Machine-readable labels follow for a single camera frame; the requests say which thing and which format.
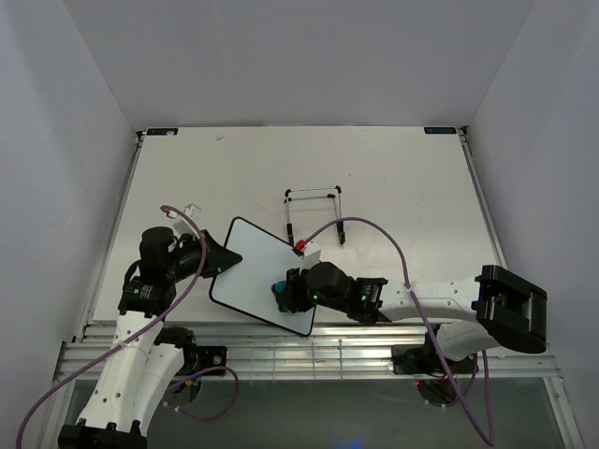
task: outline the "white enclosure wall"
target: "white enclosure wall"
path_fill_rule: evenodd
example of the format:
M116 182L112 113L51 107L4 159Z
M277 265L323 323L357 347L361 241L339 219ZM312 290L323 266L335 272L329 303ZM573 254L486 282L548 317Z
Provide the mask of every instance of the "white enclosure wall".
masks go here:
M65 0L135 130L467 124L533 0Z
M510 267L547 288L549 337L587 447L599 447L599 5L536 2L472 123Z
M1 0L0 447L75 331L134 137L63 3Z

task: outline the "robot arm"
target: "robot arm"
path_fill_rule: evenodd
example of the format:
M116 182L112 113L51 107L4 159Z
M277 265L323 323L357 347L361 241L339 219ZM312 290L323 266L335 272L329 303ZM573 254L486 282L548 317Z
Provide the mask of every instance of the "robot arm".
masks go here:
M365 325L419 317L402 281L354 279L319 259L320 250L309 244L301 267L272 286L279 311L320 305ZM547 293L504 268L484 266L471 279L417 284L413 291L429 318L457 320L436 333L448 360L497 346L529 354L546 349Z
M202 233L208 249L203 278L241 261ZM177 239L170 228L154 227L142 234L139 254L125 275L118 306L112 347L122 350L107 360L77 425L62 427L60 449L145 449L148 426L171 380L197 371L194 335L185 328L164 328L159 322L134 341L124 341L161 315L176 296L175 284L197 272L199 239L187 233Z

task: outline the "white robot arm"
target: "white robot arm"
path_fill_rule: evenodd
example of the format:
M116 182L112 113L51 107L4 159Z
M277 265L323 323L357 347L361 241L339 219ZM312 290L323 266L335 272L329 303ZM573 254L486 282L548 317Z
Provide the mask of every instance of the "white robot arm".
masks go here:
M320 253L309 243L301 266L272 286L279 311L308 311L320 305L366 325L420 317L403 281L354 279L330 262L321 262ZM469 279L419 283L412 291L431 320L456 320L436 332L447 360L459 362L497 346L529 354L546 350L547 293L507 269L484 266Z

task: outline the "purple cable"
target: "purple cable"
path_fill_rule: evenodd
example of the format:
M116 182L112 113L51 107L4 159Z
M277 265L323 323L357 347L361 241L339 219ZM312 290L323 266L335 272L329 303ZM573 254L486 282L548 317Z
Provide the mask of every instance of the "purple cable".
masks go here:
M187 285L187 288L185 288L185 290L183 290L183 293L181 293L181 296L178 297L177 299L175 299L173 301L173 303L170 305L170 307L168 309L166 309L155 320L151 321L148 325L146 325L142 329L138 330L135 334L133 334L128 339L126 339L124 341L124 344L130 343L131 341L133 341L134 339L136 339L137 337L139 337L141 334L147 332L149 329L151 329L152 327L154 327L156 324L158 324L161 321L163 321L167 317L167 315L169 313L171 313L179 304L181 304L181 302L187 297L187 295L189 295L189 292L191 292L192 288L194 288L194 285L196 285L197 279L199 278L199 276L200 276L200 274L202 272L202 269L204 269L204 263L206 262L206 252L208 251L208 247L206 246L206 240L204 239L204 234L199 229L199 227L197 226L197 224L191 218L189 218L185 213L183 213L181 210L175 209L172 206L164 205L164 206L160 207L160 210L163 211L163 212L173 211L173 212L181 215L184 218L184 220L187 223L189 223L189 225L199 235L199 243L200 243L201 248L202 248L202 256L201 256L201 259L199 261L199 266L197 267L196 274L194 274L194 277L192 278L192 280L189 283L189 285ZM77 371L73 372L72 374L70 374L69 376L67 376L66 378L64 378L64 380L62 380L61 382L59 382L58 384L56 384L55 386L53 386L50 390L48 390L46 393L44 393L44 395L40 399L38 399L34 405L31 406L31 409L29 409L29 411L25 414L25 417L22 419L21 425L19 426L19 431L17 432L17 440L15 442L16 449L22 449L22 437L23 437L23 435L25 433L25 428L27 427L27 424L29 423L29 420L34 415L34 413L37 411L37 409L41 406L41 404L43 404L50 396L52 396L54 393L56 393L58 390L60 390L63 386L65 386L69 382L77 379L85 371L87 371L88 369L93 368L98 363L103 362L104 360L106 360L107 358L109 358L111 355L114 355L114 354L118 353L121 349L122 349L122 346L120 346L120 345L117 345L117 346L113 347L112 349L109 349L103 355L101 355L100 357L98 357L96 360L91 361L90 363L88 363L84 367L82 367L82 368L78 369Z
M429 318L427 317L427 314L424 312L424 309L422 308L422 305L420 304L420 301L418 300L416 293L414 293L411 289L412 284L410 283L410 276L408 274L407 262L405 261L405 255L403 254L402 248L400 248L399 243L393 237L391 237L391 235L385 229L383 229L378 224L371 222L370 220L367 220L365 218L359 218L359 217L343 217L343 218L328 222L327 224L325 224L324 226L322 226L318 230L316 230L310 237L308 237L307 239L304 239L304 242L308 243L308 242L312 241L316 236L318 236L318 234L323 232L328 227L336 225L337 223L341 223L341 222L361 222L361 223L365 223L366 225L370 225L373 228L375 228L376 230L378 230L385 237L387 237L387 239L395 247L398 255L400 256L400 259L402 260L403 282L405 283L405 287L410 292L410 298L414 301L414 305L416 306L416 310L418 311L420 318L422 318L424 327L427 328L427 332L429 333L429 337L431 338L432 346L434 346L434 350L437 353L437 356L439 357L439 362L441 362L443 371L445 372L447 379L449 380L449 383L455 390L456 397L458 398L458 401L460 402L462 409L466 413L466 416L468 416L468 419L472 423L472 426L475 428L476 433L478 433L478 435L483 440L483 442L485 442L488 446L494 446L495 445L495 420L493 417L493 410L492 410L491 399L490 399L489 361L487 360L487 352L483 351L482 353L483 353L483 366L485 369L485 401L486 401L486 409L487 409L487 424L489 425L489 436L485 435L485 431L483 430L483 428L480 426L480 424L478 423L478 421L475 418L475 414L472 410L472 407L466 400L466 397L461 392L460 386L454 379L451 369L449 368L449 365L447 364L446 359L443 355L443 351L441 350L441 346L439 345L439 341L437 341L437 338L434 334L434 330L432 329L431 323L429 322Z
M196 372L195 374L192 374L191 376L187 377L186 379L183 379L182 381L179 381L179 382L171 385L169 388L167 388L167 391L176 390L181 385L186 384L189 381L194 381L198 377L203 376L204 374L208 374L209 372L215 372L215 371L228 371L231 374L233 374L233 377L235 378L235 391L233 392L233 398L221 412L214 414L213 416L202 416L202 415L196 414L190 410L182 409L181 407L176 406L171 403L169 403L168 405L170 407L173 407L175 409L175 412L186 414L187 416L191 416L192 418L197 419L198 421L215 421L218 418L220 418L221 416L223 416L225 413L227 413L229 410L231 410L233 405L235 405L235 401L237 401L237 397L240 394L240 378L237 375L237 372L235 372L233 369L231 369L229 367L211 367L211 368L203 369L201 371Z

